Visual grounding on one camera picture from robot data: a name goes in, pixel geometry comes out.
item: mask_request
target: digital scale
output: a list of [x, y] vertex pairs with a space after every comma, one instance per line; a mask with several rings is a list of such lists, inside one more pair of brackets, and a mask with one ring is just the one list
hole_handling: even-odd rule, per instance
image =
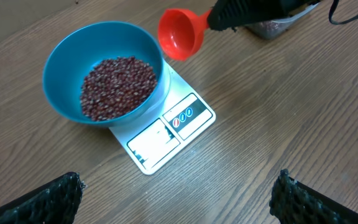
[[151, 107], [130, 123], [110, 127], [147, 175], [159, 170], [216, 119], [215, 112], [167, 62], [163, 73]]

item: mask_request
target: red funnel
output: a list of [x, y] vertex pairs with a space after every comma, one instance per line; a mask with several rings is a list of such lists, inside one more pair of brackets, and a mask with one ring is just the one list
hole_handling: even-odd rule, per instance
[[207, 17], [211, 10], [197, 16], [188, 9], [167, 9], [158, 25], [158, 41], [172, 59], [186, 60], [200, 49], [204, 30], [209, 28]]

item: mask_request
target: scale label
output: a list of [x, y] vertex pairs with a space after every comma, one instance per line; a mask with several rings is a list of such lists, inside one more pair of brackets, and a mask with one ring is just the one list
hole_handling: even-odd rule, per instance
[[161, 119], [157, 119], [127, 145], [137, 160], [149, 170], [179, 144], [179, 140], [162, 123]]
[[212, 118], [212, 113], [196, 95], [190, 93], [166, 112], [163, 117], [168, 121], [173, 130], [185, 140]]

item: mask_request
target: bowl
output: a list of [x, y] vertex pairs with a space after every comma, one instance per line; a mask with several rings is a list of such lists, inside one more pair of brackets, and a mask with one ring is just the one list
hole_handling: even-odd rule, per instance
[[[128, 114], [107, 121], [92, 121], [80, 105], [84, 77], [103, 59], [135, 56], [153, 66], [157, 86], [150, 96]], [[52, 51], [44, 68], [43, 88], [51, 106], [77, 123], [110, 127], [138, 118], [151, 105], [163, 75], [162, 51], [145, 30], [127, 22], [99, 22], [64, 38]]]

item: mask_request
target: tabletop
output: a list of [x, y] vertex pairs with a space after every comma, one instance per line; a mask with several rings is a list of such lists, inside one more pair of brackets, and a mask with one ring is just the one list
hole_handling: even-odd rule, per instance
[[[205, 32], [186, 62], [167, 62], [216, 122], [154, 175], [108, 129], [58, 115], [42, 91], [52, 49], [85, 25], [120, 20], [154, 37], [169, 7], [213, 0], [0, 0], [0, 206], [68, 172], [85, 190], [75, 223], [278, 223], [280, 170], [358, 212], [358, 21], [334, 26], [331, 1], [275, 40]], [[358, 13], [342, 0], [335, 15]]]

